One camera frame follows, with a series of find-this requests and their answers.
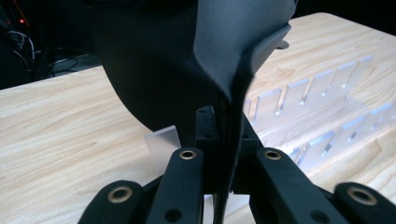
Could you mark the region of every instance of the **wood grain surface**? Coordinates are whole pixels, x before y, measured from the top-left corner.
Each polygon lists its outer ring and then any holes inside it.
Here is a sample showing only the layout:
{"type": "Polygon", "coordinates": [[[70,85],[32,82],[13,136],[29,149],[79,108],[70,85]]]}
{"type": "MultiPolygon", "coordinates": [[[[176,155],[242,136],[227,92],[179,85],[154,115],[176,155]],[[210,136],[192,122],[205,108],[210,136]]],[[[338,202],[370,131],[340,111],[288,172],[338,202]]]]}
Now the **wood grain surface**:
{"type": "MultiPolygon", "coordinates": [[[[247,98],[374,55],[351,96],[369,108],[396,100],[396,38],[319,13],[290,22],[247,98]]],[[[105,185],[155,177],[144,134],[102,67],[0,91],[0,223],[77,223],[105,185]]],[[[350,148],[308,174],[332,190],[357,181],[396,203],[396,131],[350,148]]],[[[248,206],[226,223],[254,223],[248,206]]]]}

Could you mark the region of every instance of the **light wood tabletop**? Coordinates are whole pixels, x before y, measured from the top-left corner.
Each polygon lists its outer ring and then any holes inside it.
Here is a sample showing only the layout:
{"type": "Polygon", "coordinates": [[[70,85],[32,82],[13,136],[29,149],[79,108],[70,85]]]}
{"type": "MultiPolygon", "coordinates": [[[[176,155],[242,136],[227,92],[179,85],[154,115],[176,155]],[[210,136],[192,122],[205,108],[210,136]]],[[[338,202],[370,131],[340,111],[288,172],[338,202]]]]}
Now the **light wood tabletop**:
{"type": "MultiPolygon", "coordinates": [[[[373,55],[351,96],[369,108],[396,100],[396,37],[330,14],[290,21],[289,49],[276,50],[247,98],[373,55]]],[[[0,91],[0,223],[77,223],[96,193],[116,180],[156,177],[144,135],[103,67],[0,91]]],[[[356,181],[396,203],[396,132],[364,142],[308,174],[332,190],[356,181]]],[[[254,223],[248,206],[226,223],[254,223]]]]}

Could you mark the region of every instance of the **wooden table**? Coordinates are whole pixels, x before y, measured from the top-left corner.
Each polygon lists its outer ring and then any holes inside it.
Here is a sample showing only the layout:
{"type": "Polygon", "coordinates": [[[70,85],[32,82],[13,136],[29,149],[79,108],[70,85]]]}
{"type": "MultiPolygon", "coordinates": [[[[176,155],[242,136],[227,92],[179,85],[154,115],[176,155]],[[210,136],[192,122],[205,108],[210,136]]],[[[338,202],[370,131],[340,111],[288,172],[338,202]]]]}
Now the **wooden table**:
{"type": "MultiPolygon", "coordinates": [[[[329,14],[292,20],[290,48],[275,51],[248,98],[374,55],[352,96],[370,108],[396,99],[396,38],[329,14]]],[[[155,177],[144,134],[102,67],[0,91],[0,223],[77,223],[93,196],[120,179],[155,177]]],[[[396,132],[355,146],[310,174],[325,189],[353,180],[396,203],[396,132]]],[[[227,223],[254,223],[248,207],[227,223]]]]}

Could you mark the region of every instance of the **metal ring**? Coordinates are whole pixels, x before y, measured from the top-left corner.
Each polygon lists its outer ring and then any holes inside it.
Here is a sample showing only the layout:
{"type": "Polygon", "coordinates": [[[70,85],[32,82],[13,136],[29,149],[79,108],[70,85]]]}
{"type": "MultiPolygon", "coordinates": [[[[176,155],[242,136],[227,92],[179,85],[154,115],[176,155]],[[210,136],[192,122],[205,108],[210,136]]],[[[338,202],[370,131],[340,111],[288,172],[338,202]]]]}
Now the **metal ring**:
{"type": "Polygon", "coordinates": [[[371,206],[378,204],[376,197],[366,189],[350,187],[347,190],[347,194],[358,203],[371,206]]]}
{"type": "Polygon", "coordinates": [[[133,192],[132,189],[129,188],[128,186],[119,186],[111,190],[108,195],[107,199],[111,203],[123,203],[127,201],[129,198],[131,198],[133,192]],[[117,192],[123,191],[121,196],[116,196],[117,192]]]}
{"type": "Polygon", "coordinates": [[[184,150],[178,154],[178,156],[183,160],[192,160],[197,156],[197,153],[191,150],[184,150]]]}
{"type": "Polygon", "coordinates": [[[273,160],[273,161],[277,161],[280,160],[280,158],[282,158],[282,155],[280,155],[280,153],[275,152],[275,151],[271,151],[271,150],[267,150],[264,152],[264,156],[267,159],[273,160]]]}

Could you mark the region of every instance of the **dark background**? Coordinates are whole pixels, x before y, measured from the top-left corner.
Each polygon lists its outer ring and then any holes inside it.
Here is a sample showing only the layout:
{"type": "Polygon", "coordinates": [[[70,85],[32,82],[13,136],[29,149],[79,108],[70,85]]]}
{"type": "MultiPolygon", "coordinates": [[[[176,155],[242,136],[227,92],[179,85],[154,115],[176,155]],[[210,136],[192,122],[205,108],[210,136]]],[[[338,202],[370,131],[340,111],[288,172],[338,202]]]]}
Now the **dark background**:
{"type": "MultiPolygon", "coordinates": [[[[0,90],[100,64],[81,0],[0,4],[0,90]]],[[[390,0],[300,0],[293,18],[328,12],[396,35],[395,11],[390,0]]]]}

